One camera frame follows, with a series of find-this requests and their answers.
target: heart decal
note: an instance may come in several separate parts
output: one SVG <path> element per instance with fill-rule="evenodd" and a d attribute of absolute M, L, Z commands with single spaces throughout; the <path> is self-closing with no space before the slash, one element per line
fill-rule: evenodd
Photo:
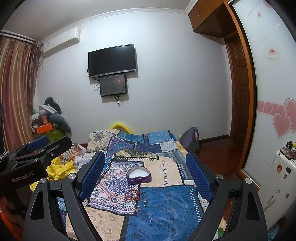
<path fill-rule="evenodd" d="M 292 133 L 296 132 L 296 103 L 293 99 L 286 99 L 284 104 L 285 114 L 292 120 Z"/>
<path fill-rule="evenodd" d="M 292 120 L 289 116 L 282 117 L 280 113 L 275 113 L 272 117 L 274 128 L 279 138 L 287 134 L 292 127 Z"/>

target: gray bag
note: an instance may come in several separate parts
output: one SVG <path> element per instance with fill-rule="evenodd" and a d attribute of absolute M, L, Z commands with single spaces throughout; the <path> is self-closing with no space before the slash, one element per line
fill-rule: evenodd
<path fill-rule="evenodd" d="M 186 151 L 194 151 L 199 153 L 200 151 L 200 136 L 198 134 L 197 127 L 191 127 L 186 131 L 179 139 L 181 145 L 186 149 Z"/>

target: curtain rod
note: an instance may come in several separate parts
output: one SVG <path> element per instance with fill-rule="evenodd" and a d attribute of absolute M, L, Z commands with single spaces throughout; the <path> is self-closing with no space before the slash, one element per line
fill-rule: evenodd
<path fill-rule="evenodd" d="M 1 31 L 1 36 L 12 38 L 12 39 L 15 39 L 15 40 L 20 40 L 20 41 L 23 41 L 23 42 L 26 42 L 26 43 L 29 43 L 29 44 L 32 44 L 35 41 L 32 38 L 29 38 L 29 37 L 26 37 L 26 36 L 23 36 L 23 35 L 20 35 L 20 34 L 16 34 L 14 32 L 6 31 L 6 30 Z"/>

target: wooden floor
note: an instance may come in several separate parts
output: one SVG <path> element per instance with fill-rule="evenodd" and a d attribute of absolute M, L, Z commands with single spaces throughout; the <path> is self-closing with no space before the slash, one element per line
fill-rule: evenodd
<path fill-rule="evenodd" d="M 214 173 L 223 174 L 227 179 L 239 180 L 236 176 L 238 164 L 242 155 L 242 147 L 229 139 L 222 139 L 202 144 L 198 154 L 201 161 L 210 166 Z M 228 199 L 223 217 L 228 222 L 233 199 Z"/>

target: crown molding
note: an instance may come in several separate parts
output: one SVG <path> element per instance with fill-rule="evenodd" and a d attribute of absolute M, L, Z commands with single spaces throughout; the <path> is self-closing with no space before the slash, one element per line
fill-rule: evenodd
<path fill-rule="evenodd" d="M 189 5 L 187 6 L 185 12 L 186 14 L 189 14 L 190 11 L 192 10 L 192 8 L 195 6 L 195 4 L 198 2 L 198 0 L 191 0 L 191 2 L 189 3 Z"/>
<path fill-rule="evenodd" d="M 72 29 L 74 27 L 77 27 L 81 24 L 100 19 L 100 18 L 105 18 L 113 15 L 118 15 L 118 14 L 124 14 L 124 13 L 131 13 L 131 12 L 170 12 L 170 13 L 178 13 L 178 14 L 186 14 L 186 11 L 183 10 L 178 10 L 178 9 L 170 9 L 170 8 L 156 8 L 156 7 L 146 7 L 146 8 L 130 8 L 130 9 L 123 9 L 123 10 L 116 10 L 112 12 L 106 12 L 106 13 L 101 13 L 89 18 L 82 19 L 78 22 L 75 22 L 67 27 L 64 27 L 60 29 L 59 31 L 49 35 L 47 38 L 42 40 L 42 43 L 45 43 L 46 41 L 49 41 L 50 39 L 56 37 L 57 35 Z"/>

